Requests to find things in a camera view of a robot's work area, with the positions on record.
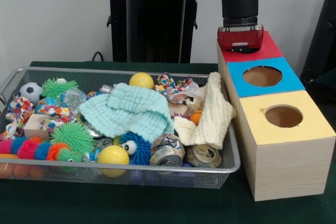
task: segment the white wall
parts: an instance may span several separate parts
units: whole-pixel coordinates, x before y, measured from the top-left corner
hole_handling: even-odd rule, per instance
[[[260,0],[259,21],[297,74],[303,67],[323,0]],[[0,82],[33,60],[111,59],[109,0],[0,0]],[[192,62],[216,62],[221,0],[198,0]]]

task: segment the box hole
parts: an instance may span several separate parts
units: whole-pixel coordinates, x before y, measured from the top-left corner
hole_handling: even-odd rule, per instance
[[[243,78],[251,85],[270,87],[275,86],[282,80],[282,73],[273,67],[257,66],[246,70],[243,73]]]
[[[281,128],[292,128],[302,122],[302,113],[289,105],[278,105],[268,108],[265,113],[266,119],[271,124]]]

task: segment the yellow box lid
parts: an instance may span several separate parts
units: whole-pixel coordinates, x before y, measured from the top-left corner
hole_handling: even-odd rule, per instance
[[[306,91],[240,98],[240,106],[257,145],[336,135]]]

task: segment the mint washcloth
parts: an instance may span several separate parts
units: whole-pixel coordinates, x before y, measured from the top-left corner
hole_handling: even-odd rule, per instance
[[[162,134],[174,133],[166,98],[150,89],[120,83],[111,94],[92,97],[79,110],[107,137],[130,131],[152,143]]]

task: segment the toy soccer ball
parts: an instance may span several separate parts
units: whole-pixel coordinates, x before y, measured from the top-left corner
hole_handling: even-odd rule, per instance
[[[43,88],[35,82],[27,83],[20,88],[22,97],[27,98],[34,105],[41,100],[40,95],[43,92]]]

